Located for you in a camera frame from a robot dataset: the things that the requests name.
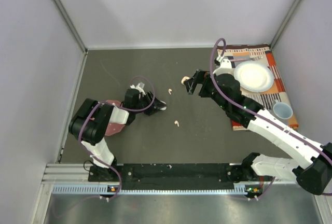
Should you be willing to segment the pink handled fork rear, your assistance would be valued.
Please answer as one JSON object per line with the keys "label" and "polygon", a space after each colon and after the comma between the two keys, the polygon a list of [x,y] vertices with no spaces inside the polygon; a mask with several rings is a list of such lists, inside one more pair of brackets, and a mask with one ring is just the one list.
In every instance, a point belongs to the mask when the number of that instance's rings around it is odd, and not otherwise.
{"label": "pink handled fork rear", "polygon": [[241,58],[241,59],[230,59],[231,62],[241,62],[241,61],[258,61],[261,60],[263,56],[256,56],[252,58]]}

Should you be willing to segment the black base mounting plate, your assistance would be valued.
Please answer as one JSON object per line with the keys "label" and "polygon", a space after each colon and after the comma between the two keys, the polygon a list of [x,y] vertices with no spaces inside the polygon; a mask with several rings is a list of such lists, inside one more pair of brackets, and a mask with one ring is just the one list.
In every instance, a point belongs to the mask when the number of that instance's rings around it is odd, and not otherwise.
{"label": "black base mounting plate", "polygon": [[123,190],[233,189],[235,183],[268,182],[241,165],[228,163],[119,164]]}

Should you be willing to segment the pink earbud charging case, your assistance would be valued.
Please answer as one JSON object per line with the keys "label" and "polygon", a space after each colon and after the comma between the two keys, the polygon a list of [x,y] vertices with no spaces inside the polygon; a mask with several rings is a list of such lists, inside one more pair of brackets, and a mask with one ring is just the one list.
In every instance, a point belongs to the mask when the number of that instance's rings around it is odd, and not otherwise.
{"label": "pink earbud charging case", "polygon": [[189,77],[187,77],[187,76],[183,77],[183,78],[181,79],[181,84],[184,85],[184,82],[185,82],[186,80],[188,80],[188,79],[189,79]]}

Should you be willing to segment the light blue cup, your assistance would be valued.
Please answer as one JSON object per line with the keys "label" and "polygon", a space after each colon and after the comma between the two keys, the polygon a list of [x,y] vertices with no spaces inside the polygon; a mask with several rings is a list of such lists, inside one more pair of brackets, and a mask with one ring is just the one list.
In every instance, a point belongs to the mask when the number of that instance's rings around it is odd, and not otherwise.
{"label": "light blue cup", "polygon": [[290,119],[293,116],[293,109],[284,102],[274,100],[272,103],[272,110],[274,114],[281,119]]}

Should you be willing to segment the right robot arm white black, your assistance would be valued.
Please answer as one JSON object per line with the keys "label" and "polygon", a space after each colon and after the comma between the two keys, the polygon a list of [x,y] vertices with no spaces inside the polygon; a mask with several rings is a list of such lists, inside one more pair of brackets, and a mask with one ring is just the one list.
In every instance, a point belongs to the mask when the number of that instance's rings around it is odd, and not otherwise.
{"label": "right robot arm white black", "polygon": [[289,155],[288,159],[253,153],[244,161],[242,174],[248,180],[271,176],[295,181],[305,191],[326,195],[331,181],[331,143],[322,145],[288,127],[270,114],[261,104],[246,97],[240,83],[231,74],[218,76],[197,70],[181,83],[188,94],[202,85],[200,97],[211,98],[234,122],[257,133]]}

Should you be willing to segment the aluminium corner post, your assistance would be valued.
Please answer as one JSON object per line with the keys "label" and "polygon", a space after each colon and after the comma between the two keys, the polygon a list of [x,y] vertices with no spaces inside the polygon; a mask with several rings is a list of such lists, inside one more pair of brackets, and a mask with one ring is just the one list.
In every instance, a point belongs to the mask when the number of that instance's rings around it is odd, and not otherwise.
{"label": "aluminium corner post", "polygon": [[78,45],[78,47],[80,48],[80,50],[86,54],[88,52],[87,47],[85,46],[82,38],[80,37],[80,35],[78,34],[69,14],[67,13],[64,5],[62,4],[61,0],[52,0],[53,3],[55,4],[62,20],[64,21],[66,27],[68,28],[71,36],[73,37],[74,41],[76,42],[76,44]]}
{"label": "aluminium corner post", "polygon": [[298,10],[300,4],[302,3],[303,0],[294,0],[287,11],[283,21],[281,22],[276,34],[274,35],[271,43],[270,43],[270,48],[273,50],[276,45],[278,44],[279,40],[283,36],[284,32],[286,31],[288,25],[290,24],[292,18],[295,16],[296,11]]}

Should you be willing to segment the white paper plate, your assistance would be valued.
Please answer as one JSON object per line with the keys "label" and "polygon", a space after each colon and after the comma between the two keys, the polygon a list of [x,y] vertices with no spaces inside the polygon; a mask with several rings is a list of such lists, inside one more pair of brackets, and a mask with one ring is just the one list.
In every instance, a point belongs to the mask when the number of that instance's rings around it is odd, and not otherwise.
{"label": "white paper plate", "polygon": [[233,75],[243,89],[256,93],[268,91],[274,83],[269,67],[254,61],[240,63]]}

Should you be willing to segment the patterned orange placemat cloth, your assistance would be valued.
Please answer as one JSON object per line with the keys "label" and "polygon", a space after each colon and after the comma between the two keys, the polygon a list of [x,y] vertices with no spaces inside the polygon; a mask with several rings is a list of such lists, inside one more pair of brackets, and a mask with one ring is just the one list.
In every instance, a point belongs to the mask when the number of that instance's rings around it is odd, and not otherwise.
{"label": "patterned orange placemat cloth", "polygon": [[[261,45],[229,45],[226,47],[224,57],[227,57],[230,59],[241,59],[241,58],[252,58],[256,56],[263,56],[261,60],[255,61],[258,63],[261,63],[271,70],[273,76],[274,76],[274,83],[273,86],[265,92],[256,93],[251,92],[243,89],[240,86],[240,89],[242,91],[242,94],[254,99],[259,104],[263,105],[265,109],[270,111],[272,114],[274,114],[272,110],[272,103],[274,100],[278,100],[280,102],[284,102],[288,105],[290,105],[290,101],[288,98],[288,95],[286,93],[284,83],[282,81],[282,78],[279,74],[278,68],[276,66],[276,62],[274,59],[274,56],[272,54],[272,51],[267,44],[261,44]],[[247,61],[241,61],[241,62],[231,62],[233,71],[232,75],[234,74],[234,69],[242,62]]]}

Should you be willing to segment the pink polka dot plate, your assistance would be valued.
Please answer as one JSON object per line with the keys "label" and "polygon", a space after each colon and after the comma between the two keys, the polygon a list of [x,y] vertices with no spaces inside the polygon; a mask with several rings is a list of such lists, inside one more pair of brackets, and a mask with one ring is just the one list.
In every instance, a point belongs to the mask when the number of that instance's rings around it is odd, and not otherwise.
{"label": "pink polka dot plate", "polygon": [[[121,106],[121,102],[117,100],[107,100],[107,103],[110,103],[111,105]],[[105,136],[112,136],[115,135],[125,127],[124,124],[118,124],[118,123],[109,123],[108,127],[105,132]]]}

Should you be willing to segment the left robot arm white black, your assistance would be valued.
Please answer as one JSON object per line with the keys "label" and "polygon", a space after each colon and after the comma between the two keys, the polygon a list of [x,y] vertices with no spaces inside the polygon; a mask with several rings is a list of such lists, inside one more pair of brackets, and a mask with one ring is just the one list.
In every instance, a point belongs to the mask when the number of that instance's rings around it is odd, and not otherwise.
{"label": "left robot arm white black", "polygon": [[118,169],[116,158],[109,150],[105,136],[120,132],[124,126],[130,125],[139,113],[151,116],[166,108],[166,102],[157,99],[151,91],[145,92],[139,86],[132,86],[126,91],[122,102],[108,100],[100,103],[85,99],[72,117],[68,132],[89,152],[93,160],[90,172],[110,181],[116,178]]}

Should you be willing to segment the right aluminium corner post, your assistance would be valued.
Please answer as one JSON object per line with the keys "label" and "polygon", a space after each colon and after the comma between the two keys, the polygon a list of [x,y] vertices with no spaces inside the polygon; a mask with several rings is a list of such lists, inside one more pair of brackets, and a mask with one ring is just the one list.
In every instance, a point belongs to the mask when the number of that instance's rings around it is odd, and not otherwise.
{"label": "right aluminium corner post", "polygon": [[286,31],[288,25],[290,24],[292,18],[295,16],[296,11],[298,10],[300,4],[302,3],[303,0],[294,0],[287,11],[283,21],[281,22],[276,34],[274,35],[271,43],[270,43],[270,48],[273,50],[276,45],[278,44],[279,40],[283,36],[284,32]]}

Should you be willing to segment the left aluminium corner post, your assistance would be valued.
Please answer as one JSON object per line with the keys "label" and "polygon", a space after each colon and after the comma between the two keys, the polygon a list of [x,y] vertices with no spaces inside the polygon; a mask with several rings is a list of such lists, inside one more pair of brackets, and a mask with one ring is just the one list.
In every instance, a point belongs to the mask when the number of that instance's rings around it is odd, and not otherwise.
{"label": "left aluminium corner post", "polygon": [[80,50],[86,54],[88,52],[87,47],[85,46],[82,38],[80,37],[80,35],[78,34],[69,14],[67,13],[64,5],[62,4],[61,0],[52,0],[53,3],[55,4],[62,20],[64,21],[66,27],[68,28],[71,36],[73,37],[74,41],[76,42],[76,44],[78,45],[78,47],[80,48]]}

